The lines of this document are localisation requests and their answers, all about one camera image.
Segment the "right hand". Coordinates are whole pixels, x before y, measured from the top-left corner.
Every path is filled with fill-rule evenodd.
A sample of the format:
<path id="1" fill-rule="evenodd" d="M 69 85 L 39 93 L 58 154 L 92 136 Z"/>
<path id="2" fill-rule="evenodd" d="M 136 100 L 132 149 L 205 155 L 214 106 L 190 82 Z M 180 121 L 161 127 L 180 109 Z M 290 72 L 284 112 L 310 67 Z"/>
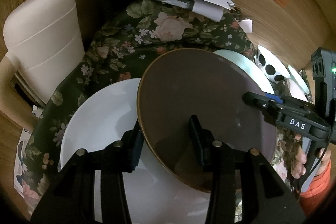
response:
<path id="1" fill-rule="evenodd" d="M 306 168 L 304 165 L 307 162 L 306 154 L 304 153 L 302 147 L 297 144 L 295 148 L 295 158 L 291 164 L 291 175 L 294 178 L 300 178 L 306 174 Z M 317 177 L 324 175 L 325 177 L 331 178 L 331 150 L 328 148 L 326 152 L 324 149 L 319 151 L 318 156 L 321 158 L 321 165 L 316 173 Z"/>

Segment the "orange right sleeve forearm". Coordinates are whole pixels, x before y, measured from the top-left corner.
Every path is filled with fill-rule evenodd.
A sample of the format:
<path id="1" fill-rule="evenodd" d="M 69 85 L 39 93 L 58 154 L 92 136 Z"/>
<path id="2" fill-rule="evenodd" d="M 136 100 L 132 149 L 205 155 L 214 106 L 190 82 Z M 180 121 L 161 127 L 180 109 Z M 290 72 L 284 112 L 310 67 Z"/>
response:
<path id="1" fill-rule="evenodd" d="M 327 163 L 326 169 L 315 176 L 306 192 L 300 194 L 300 205 L 306 215 L 310 215 L 326 198 L 330 187 L 331 160 Z"/>

